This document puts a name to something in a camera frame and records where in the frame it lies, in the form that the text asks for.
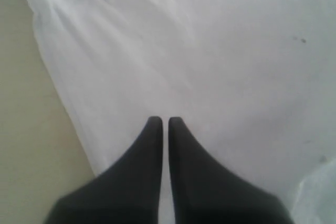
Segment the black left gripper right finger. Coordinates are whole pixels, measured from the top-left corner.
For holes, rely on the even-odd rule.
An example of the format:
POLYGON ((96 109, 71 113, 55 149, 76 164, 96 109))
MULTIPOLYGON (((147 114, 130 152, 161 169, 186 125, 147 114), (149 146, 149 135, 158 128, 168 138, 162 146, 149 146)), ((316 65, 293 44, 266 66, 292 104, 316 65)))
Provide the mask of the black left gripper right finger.
POLYGON ((183 119, 169 119, 169 166, 176 223, 291 223, 274 195, 222 166, 183 119))

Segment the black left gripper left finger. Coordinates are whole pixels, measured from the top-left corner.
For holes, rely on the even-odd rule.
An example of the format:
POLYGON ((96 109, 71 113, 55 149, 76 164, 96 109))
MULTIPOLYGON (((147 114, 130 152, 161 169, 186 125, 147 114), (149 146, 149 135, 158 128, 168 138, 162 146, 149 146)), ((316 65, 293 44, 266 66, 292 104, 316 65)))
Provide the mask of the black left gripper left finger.
POLYGON ((46 223, 157 223, 163 123, 148 118, 130 148, 90 183, 60 198, 46 223))

